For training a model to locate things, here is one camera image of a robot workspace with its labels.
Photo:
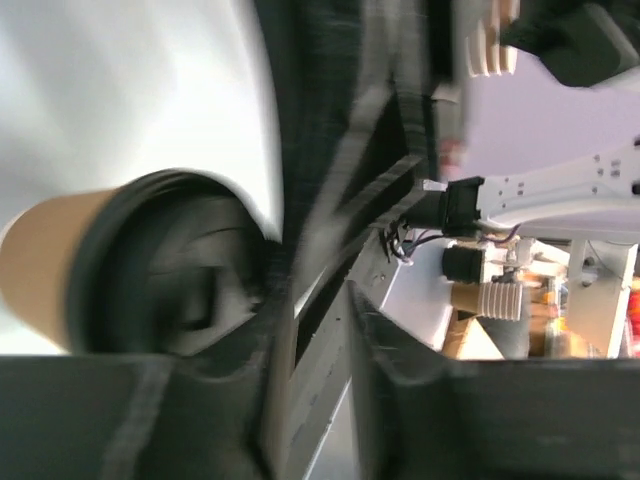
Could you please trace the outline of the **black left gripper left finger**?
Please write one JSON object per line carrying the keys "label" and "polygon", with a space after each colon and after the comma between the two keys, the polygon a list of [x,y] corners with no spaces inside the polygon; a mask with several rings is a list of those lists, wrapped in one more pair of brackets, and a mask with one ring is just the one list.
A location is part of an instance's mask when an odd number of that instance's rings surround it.
{"label": "black left gripper left finger", "polygon": [[5,357],[1,475],[271,479],[262,374],[257,357]]}

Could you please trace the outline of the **brown paper coffee cup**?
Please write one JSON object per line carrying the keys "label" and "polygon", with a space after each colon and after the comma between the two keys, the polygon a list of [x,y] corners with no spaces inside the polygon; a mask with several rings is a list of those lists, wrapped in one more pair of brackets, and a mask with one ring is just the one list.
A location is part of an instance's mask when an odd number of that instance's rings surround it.
{"label": "brown paper coffee cup", "polygon": [[9,312],[54,345],[70,346],[65,298],[81,240],[117,188],[45,200],[1,235],[1,298]]}

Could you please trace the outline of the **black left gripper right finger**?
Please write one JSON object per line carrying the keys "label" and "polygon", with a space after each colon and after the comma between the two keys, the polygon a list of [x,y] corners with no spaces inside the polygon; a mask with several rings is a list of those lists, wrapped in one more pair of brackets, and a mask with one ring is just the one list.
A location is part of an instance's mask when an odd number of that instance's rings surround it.
{"label": "black left gripper right finger", "polygon": [[638,477],[636,360],[454,360],[348,298],[362,478]]}

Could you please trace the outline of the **black plastic cup lid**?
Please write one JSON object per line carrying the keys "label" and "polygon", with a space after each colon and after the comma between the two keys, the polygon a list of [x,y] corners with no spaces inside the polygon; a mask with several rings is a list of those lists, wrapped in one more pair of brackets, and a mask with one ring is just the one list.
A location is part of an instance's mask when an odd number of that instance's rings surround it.
{"label": "black plastic cup lid", "polygon": [[145,175],[99,208],[71,264],[64,314],[73,353],[166,353],[182,333],[238,318],[266,295],[267,241],[245,203],[210,176]]}

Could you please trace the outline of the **stack of paper cups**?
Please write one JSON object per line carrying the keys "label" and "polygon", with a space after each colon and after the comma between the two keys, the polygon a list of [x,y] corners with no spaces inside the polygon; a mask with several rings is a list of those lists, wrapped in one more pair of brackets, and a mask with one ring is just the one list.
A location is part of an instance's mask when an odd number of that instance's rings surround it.
{"label": "stack of paper cups", "polygon": [[519,0],[480,2],[480,14],[466,39],[467,67],[471,77],[512,75],[517,50],[500,44],[500,34],[519,17]]}

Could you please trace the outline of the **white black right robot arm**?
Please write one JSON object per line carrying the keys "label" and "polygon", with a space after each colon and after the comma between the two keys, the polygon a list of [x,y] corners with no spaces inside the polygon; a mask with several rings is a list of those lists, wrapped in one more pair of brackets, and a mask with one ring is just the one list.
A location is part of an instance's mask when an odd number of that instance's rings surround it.
{"label": "white black right robot arm", "polygon": [[[561,85],[590,88],[639,67],[636,1],[524,1],[495,39],[538,58]],[[417,228],[474,237],[560,215],[639,206],[639,142],[519,175],[431,190],[405,214]]]}

